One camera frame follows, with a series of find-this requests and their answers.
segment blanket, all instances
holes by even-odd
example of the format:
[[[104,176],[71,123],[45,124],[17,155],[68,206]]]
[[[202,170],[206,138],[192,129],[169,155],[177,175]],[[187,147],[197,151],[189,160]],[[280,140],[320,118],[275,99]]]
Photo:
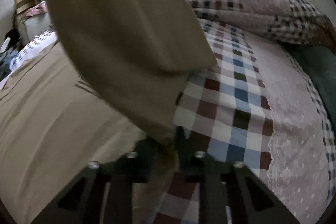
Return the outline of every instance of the blanket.
[[[200,151],[244,161],[301,223],[316,223],[335,194],[334,134],[316,87],[281,44],[335,52],[329,19],[307,0],[187,1],[218,67],[189,77],[175,123]],[[176,174],[145,223],[198,223],[198,185],[182,184]]]

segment beige bedding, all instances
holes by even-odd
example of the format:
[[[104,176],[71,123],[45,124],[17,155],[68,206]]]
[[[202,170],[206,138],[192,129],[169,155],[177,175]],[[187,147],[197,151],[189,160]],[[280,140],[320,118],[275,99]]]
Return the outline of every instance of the beige bedding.
[[[81,80],[58,43],[15,71],[0,109],[0,199],[18,224],[90,160],[113,161],[142,137]]]

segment clothing pile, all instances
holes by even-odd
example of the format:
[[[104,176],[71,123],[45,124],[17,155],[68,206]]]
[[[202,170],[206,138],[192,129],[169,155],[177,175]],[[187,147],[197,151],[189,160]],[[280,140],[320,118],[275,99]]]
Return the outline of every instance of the clothing pile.
[[[22,49],[19,37],[15,29],[10,30],[5,36],[5,42],[0,49],[0,81],[11,73],[13,61]]]

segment dark green pillow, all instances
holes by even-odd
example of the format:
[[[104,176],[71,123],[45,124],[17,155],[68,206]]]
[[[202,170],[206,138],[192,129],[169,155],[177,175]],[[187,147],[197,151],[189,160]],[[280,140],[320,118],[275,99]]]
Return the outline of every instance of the dark green pillow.
[[[310,76],[336,130],[336,56],[325,47],[283,44]]]

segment pink lace fabric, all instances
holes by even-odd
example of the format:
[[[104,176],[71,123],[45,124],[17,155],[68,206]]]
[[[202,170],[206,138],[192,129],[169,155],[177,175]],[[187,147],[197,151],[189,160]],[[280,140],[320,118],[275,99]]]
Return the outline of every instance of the pink lace fabric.
[[[272,161],[264,183],[301,223],[315,224],[328,205],[329,181],[322,121],[307,90],[309,77],[298,73],[276,42],[249,41],[274,121],[268,143]]]

